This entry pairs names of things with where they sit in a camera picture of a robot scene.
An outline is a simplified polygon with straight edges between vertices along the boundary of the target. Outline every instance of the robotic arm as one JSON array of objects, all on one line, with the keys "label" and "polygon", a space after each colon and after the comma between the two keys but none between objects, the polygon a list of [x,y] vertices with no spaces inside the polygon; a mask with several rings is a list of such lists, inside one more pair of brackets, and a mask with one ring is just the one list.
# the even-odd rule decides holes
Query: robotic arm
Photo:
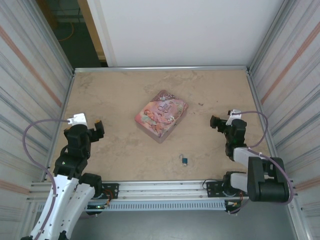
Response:
[{"label": "robotic arm", "polygon": [[90,158],[91,143],[104,137],[104,126],[98,121],[94,124],[96,130],[88,129],[84,113],[76,114],[68,120],[72,126],[64,130],[68,144],[55,162],[55,184],[52,184],[41,216],[30,236],[21,240],[70,239],[89,200],[102,193],[101,176],[91,173],[82,175],[82,172]]},{"label": "robotic arm", "polygon": [[[241,119],[241,114],[238,114],[240,112],[236,109],[229,111],[228,120],[216,116],[212,116],[210,120],[210,126],[225,135],[225,154],[232,161],[248,168],[247,173],[227,172],[223,177],[223,192],[233,196],[241,190],[253,202],[286,202],[290,196],[287,180],[269,160],[248,151],[245,144],[247,123]],[[285,169],[281,158],[272,159]]]}]

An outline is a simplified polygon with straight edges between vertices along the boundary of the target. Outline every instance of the sandy floor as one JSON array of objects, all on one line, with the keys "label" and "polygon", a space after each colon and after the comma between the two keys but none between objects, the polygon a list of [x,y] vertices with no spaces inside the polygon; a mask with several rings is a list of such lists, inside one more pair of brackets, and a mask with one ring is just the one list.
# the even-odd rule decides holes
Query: sandy floor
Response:
[{"label": "sandy floor", "polygon": [[[137,128],[134,117],[162,89],[185,100],[189,108],[159,144]],[[246,170],[229,160],[224,135],[210,128],[212,115],[227,119],[232,109],[256,109],[242,70],[84,72],[76,74],[64,118],[85,113],[89,128],[102,120],[104,138],[91,145],[84,172],[101,175],[104,181],[220,179],[227,171]],[[248,123],[245,142],[252,145],[263,133],[259,118],[247,114],[242,119]],[[54,159],[66,144],[61,131]],[[265,142],[257,149],[268,153]],[[188,158],[187,167],[181,153]]]}]

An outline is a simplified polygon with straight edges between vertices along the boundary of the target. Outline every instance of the cable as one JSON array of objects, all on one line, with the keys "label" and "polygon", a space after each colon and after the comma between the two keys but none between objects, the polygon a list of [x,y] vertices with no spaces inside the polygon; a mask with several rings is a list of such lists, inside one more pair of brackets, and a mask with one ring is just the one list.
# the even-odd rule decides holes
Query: cable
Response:
[{"label": "cable", "polygon": [[[40,168],[41,170],[45,171],[45,173],[49,176],[51,182],[52,182],[52,188],[53,188],[53,196],[56,196],[57,194],[57,186],[56,186],[56,182],[55,182],[55,179],[54,179],[54,176],[52,176],[51,172],[45,167],[43,166],[41,163],[35,161],[32,156],[30,155],[28,149],[27,149],[27,144],[26,144],[26,136],[27,136],[27,132],[28,130],[36,125],[36,124],[39,124],[39,123],[44,123],[44,122],[62,122],[62,123],[68,123],[69,121],[67,120],[61,120],[61,119],[43,119],[43,120],[39,120],[39,121],[35,121],[35,122],[32,122],[29,126],[26,127],[26,129],[24,130],[23,132],[23,135],[22,135],[22,145],[23,145],[23,149],[25,151],[25,154],[27,155],[27,157],[30,159],[30,161],[36,165],[38,168]],[[35,236],[34,240],[38,240],[38,238],[40,237],[40,234],[42,233],[42,231],[44,230],[47,222],[48,222],[48,219],[50,217],[50,214],[52,212],[52,210],[54,209],[54,205],[55,205],[55,202],[56,202],[56,198],[55,197],[52,197],[52,202],[51,202],[51,205],[50,205],[50,208],[49,208],[49,211],[48,211],[48,214],[46,215],[42,225],[41,225],[41,228],[40,228],[40,231],[39,233]]]},{"label": "cable", "polygon": [[107,197],[108,197],[107,191],[110,193],[110,194],[109,194],[109,195],[110,195],[109,201],[111,201],[112,199],[114,199],[114,195],[113,195],[112,191],[110,191],[109,189],[104,189],[103,191],[104,191],[104,193],[105,193],[105,195],[106,195]]},{"label": "cable", "polygon": [[240,202],[242,203],[242,201],[244,200],[244,194],[242,193],[242,191],[240,191],[239,195],[240,195]]},{"label": "cable", "polygon": [[[59,8],[60,10],[63,12],[63,14],[65,16],[67,16],[66,12],[62,9],[61,7],[61,3],[60,3],[60,0],[58,0],[58,5],[59,5]],[[75,33],[75,26],[74,24],[70,21],[70,25],[71,25],[71,28],[72,28],[72,31],[71,31],[71,34],[69,36],[67,36],[66,38],[63,38],[63,39],[58,39],[59,42],[63,42],[65,40],[68,40],[69,38],[71,38],[73,36],[73,34]]]},{"label": "cable", "polygon": [[252,146],[248,146],[248,148],[255,148],[258,145],[260,145],[260,143],[262,143],[262,141],[265,139],[267,132],[268,132],[268,126],[269,126],[269,122],[268,122],[268,118],[266,115],[264,115],[262,112],[259,111],[243,111],[243,112],[238,112],[238,113],[233,113],[232,115],[240,115],[240,114],[259,114],[261,116],[263,116],[263,118],[265,119],[265,130],[263,132],[262,138],[254,145]]},{"label": "cable", "polygon": [[208,178],[208,179],[204,180],[203,183],[202,183],[202,188],[205,189],[205,190],[207,190],[207,189],[204,187],[204,184],[205,184],[206,181],[208,181],[208,180],[217,181],[216,179],[211,179],[211,178]]},{"label": "cable", "polygon": [[236,214],[237,212],[240,211],[240,209],[242,209],[243,207],[245,207],[248,202],[250,201],[250,199],[248,198],[247,201],[245,201],[245,203],[243,203],[240,207],[238,207],[237,209],[233,210],[233,211],[229,211],[230,214]]}]

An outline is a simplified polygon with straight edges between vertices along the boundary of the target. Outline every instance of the striped metal wall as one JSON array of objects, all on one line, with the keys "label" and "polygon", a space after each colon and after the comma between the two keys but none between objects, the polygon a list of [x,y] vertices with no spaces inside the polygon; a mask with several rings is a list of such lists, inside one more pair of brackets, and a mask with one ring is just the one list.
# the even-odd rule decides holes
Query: striped metal wall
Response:
[{"label": "striped metal wall", "polygon": [[314,239],[320,239],[320,1],[296,0],[252,76]]},{"label": "striped metal wall", "polygon": [[[31,122],[60,118],[72,68],[35,1],[0,1],[0,239],[14,239],[29,186],[42,171],[24,153]],[[57,123],[29,131],[27,147],[45,164]]]}]

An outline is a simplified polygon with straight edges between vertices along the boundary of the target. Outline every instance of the purple cable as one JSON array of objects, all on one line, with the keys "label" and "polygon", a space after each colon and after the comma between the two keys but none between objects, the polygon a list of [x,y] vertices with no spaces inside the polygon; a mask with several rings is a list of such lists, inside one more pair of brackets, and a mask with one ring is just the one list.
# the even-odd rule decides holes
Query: purple cable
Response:
[{"label": "purple cable", "polygon": [[239,113],[233,113],[232,115],[240,115],[240,114],[259,114],[259,115],[263,116],[263,118],[265,119],[265,130],[263,132],[262,138],[255,145],[248,146],[248,148],[253,149],[253,148],[259,146],[260,143],[262,143],[262,141],[265,139],[265,137],[267,135],[268,126],[269,126],[268,118],[266,115],[264,115],[262,112],[259,112],[259,111],[243,111],[243,112],[239,112]]},{"label": "purple cable", "polygon": [[241,205],[240,207],[238,207],[236,210],[230,211],[229,214],[236,214],[237,212],[240,211],[240,209],[242,209],[245,205],[247,205],[249,201],[250,201],[250,199],[248,198],[248,200],[245,201],[244,204],[242,204],[242,205]]},{"label": "purple cable", "polygon": [[[52,176],[51,172],[49,172],[49,170],[43,166],[42,164],[40,164],[39,162],[36,162],[32,156],[30,155],[28,149],[27,149],[27,145],[26,145],[26,136],[27,136],[27,132],[28,130],[36,125],[36,124],[39,124],[39,123],[43,123],[43,122],[63,122],[63,123],[68,123],[69,121],[67,120],[61,120],[61,119],[43,119],[43,120],[39,120],[39,121],[35,121],[35,122],[32,122],[29,126],[26,127],[26,129],[24,130],[23,132],[23,135],[22,135],[22,145],[23,145],[23,149],[25,151],[25,154],[28,156],[28,158],[30,159],[30,161],[36,165],[38,168],[40,168],[41,170],[45,171],[45,173],[49,176],[51,182],[52,182],[52,188],[53,188],[53,195],[55,196],[57,194],[57,187],[56,187],[56,182],[55,182],[55,179],[54,179],[54,176]],[[52,212],[52,210],[54,209],[54,205],[55,205],[55,202],[56,202],[56,198],[55,197],[52,197],[52,202],[51,202],[51,205],[50,205],[50,209],[48,211],[48,214],[46,215],[43,223],[42,223],[42,226],[40,228],[40,231],[39,233],[35,236],[34,240],[38,240],[38,238],[40,237],[40,234],[42,233],[43,229],[45,228],[46,226],[46,223],[48,222],[48,219],[50,217],[50,214]]]},{"label": "purple cable", "polygon": [[[280,205],[288,205],[289,203],[291,203],[291,201],[293,200],[294,198],[294,187],[289,179],[289,176],[286,174],[286,172],[280,167],[280,165],[278,163],[276,163],[272,158],[266,156],[266,155],[263,155],[262,153],[259,153],[259,152],[256,152],[256,151],[253,151],[251,148],[255,148],[257,147],[259,144],[262,143],[262,141],[265,139],[266,135],[267,135],[267,131],[268,131],[268,126],[269,126],[269,122],[268,122],[268,118],[266,115],[264,115],[262,112],[260,111],[243,111],[243,112],[239,112],[239,113],[233,113],[233,115],[240,115],[240,114],[259,114],[261,116],[263,116],[263,118],[265,119],[265,130],[263,132],[263,136],[262,138],[254,145],[252,146],[249,146],[248,147],[248,151],[250,153],[253,153],[255,155],[258,155],[259,157],[262,157],[262,158],[265,158],[267,160],[269,160],[273,165],[275,165],[276,168],[279,169],[279,171],[281,172],[281,174],[284,176],[284,178],[286,179],[288,185],[289,185],[289,188],[290,188],[290,197],[289,199],[286,201],[286,202],[280,202],[279,204]],[[239,208],[237,208],[236,210],[233,210],[230,212],[230,214],[234,214],[234,213],[237,213],[240,209],[242,209],[245,205],[247,205],[247,203],[249,202],[249,199],[244,203],[242,204]]]}]

